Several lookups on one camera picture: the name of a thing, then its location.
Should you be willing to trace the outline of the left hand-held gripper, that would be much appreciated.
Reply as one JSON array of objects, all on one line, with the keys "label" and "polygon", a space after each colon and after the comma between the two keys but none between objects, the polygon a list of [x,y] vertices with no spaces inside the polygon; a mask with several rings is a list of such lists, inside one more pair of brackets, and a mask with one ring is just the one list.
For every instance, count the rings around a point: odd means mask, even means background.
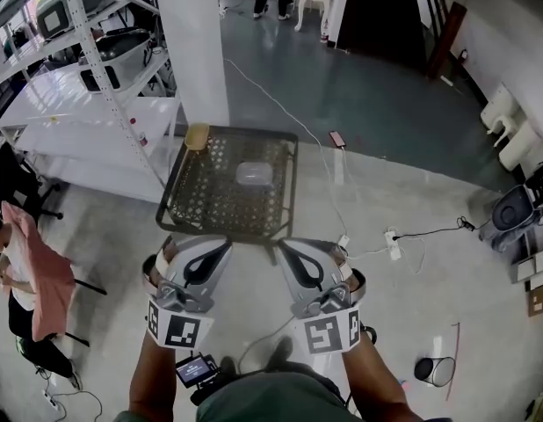
[{"label": "left hand-held gripper", "polygon": [[194,236],[178,246],[174,273],[185,275],[185,287],[166,279],[158,266],[163,254],[149,256],[142,265],[148,295],[148,333],[162,347],[196,350],[214,325],[207,315],[212,293],[231,257],[226,236]]}]

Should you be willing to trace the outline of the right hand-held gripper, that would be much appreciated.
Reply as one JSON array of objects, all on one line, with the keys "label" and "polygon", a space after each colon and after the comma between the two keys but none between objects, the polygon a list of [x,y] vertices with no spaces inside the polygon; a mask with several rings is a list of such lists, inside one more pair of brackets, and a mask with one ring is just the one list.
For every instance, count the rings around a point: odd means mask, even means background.
[{"label": "right hand-held gripper", "polygon": [[279,264],[294,300],[293,333],[309,354],[349,352],[360,341],[359,301],[366,292],[366,278],[352,269],[349,279],[341,281],[334,246],[306,238],[282,238],[277,243]]}]

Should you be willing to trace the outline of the person's right hand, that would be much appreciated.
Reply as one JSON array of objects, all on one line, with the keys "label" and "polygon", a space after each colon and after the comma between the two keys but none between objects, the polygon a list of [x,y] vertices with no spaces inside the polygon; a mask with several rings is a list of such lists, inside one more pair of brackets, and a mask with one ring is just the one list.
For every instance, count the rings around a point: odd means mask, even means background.
[{"label": "person's right hand", "polygon": [[339,244],[336,247],[336,256],[337,266],[343,281],[348,285],[351,292],[356,291],[360,287],[359,278],[348,263],[347,251]]}]

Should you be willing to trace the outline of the person's left hand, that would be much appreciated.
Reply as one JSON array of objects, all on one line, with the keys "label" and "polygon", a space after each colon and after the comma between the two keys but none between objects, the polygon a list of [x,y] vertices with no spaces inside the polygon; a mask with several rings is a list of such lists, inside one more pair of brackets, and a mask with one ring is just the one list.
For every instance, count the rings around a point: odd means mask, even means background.
[{"label": "person's left hand", "polygon": [[160,251],[156,254],[155,268],[163,279],[168,279],[170,263],[177,255],[177,245],[172,236],[168,236]]}]

